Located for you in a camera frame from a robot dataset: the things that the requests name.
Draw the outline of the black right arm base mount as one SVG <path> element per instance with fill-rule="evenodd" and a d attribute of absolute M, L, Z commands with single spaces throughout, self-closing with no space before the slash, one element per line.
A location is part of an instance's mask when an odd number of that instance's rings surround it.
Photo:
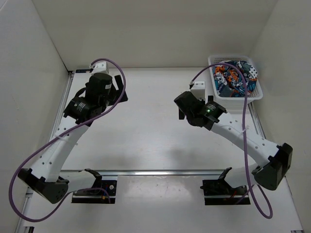
<path fill-rule="evenodd" d="M 202 180 L 205 206 L 250 205 L 247 187 L 232 188 L 224 180 Z"/>

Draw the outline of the blue label sticker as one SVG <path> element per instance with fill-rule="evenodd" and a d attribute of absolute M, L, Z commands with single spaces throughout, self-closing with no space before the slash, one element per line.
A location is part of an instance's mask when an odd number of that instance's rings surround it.
<path fill-rule="evenodd" d="M 77 69 L 75 73 L 91 73 L 91 69 Z"/>

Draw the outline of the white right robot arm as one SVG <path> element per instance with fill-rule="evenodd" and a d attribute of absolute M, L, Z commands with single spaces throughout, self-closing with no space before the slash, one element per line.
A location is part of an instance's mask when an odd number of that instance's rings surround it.
<path fill-rule="evenodd" d="M 278 145 L 246 129 L 245 124 L 235 120 L 213 98 L 203 103 L 190 91 L 185 91 L 174 103 L 178 106 L 180 119 L 224 137 L 255 161 L 252 165 L 245 163 L 241 168 L 226 169 L 218 178 L 222 193 L 229 194 L 235 188 L 249 184 L 258 184 L 271 191 L 277 189 L 291 167 L 293 148 L 289 144 Z"/>

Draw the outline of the colourful patterned shorts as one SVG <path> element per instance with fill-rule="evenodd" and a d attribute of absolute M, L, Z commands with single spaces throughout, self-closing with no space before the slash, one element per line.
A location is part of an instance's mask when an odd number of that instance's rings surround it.
<path fill-rule="evenodd" d="M 247 95 L 250 96 L 257 86 L 258 72 L 247 61 L 222 61 L 235 66 L 244 76 L 247 86 Z M 245 95 L 245 88 L 243 86 L 241 75 L 233 68 L 218 65 L 212 68 L 213 78 L 217 94 L 225 98 L 240 98 Z"/>

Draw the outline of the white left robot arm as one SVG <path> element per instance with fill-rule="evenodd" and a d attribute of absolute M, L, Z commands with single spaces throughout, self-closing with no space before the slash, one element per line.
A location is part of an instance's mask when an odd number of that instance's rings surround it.
<path fill-rule="evenodd" d="M 82 189 L 91 194 L 99 193 L 102 178 L 98 172 L 84 169 L 65 175 L 61 169 L 93 119 L 108 106 L 127 100 L 121 75 L 92 74 L 66 106 L 54 137 L 56 141 L 30 168 L 21 169 L 17 176 L 52 204 L 58 203 L 66 194 Z"/>

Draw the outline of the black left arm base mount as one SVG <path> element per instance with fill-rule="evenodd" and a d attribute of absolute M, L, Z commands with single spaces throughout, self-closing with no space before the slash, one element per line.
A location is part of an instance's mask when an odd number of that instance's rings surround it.
<path fill-rule="evenodd" d="M 71 203 L 76 204 L 115 204 L 117 177 L 103 176 L 96 190 L 78 190 L 72 194 Z"/>

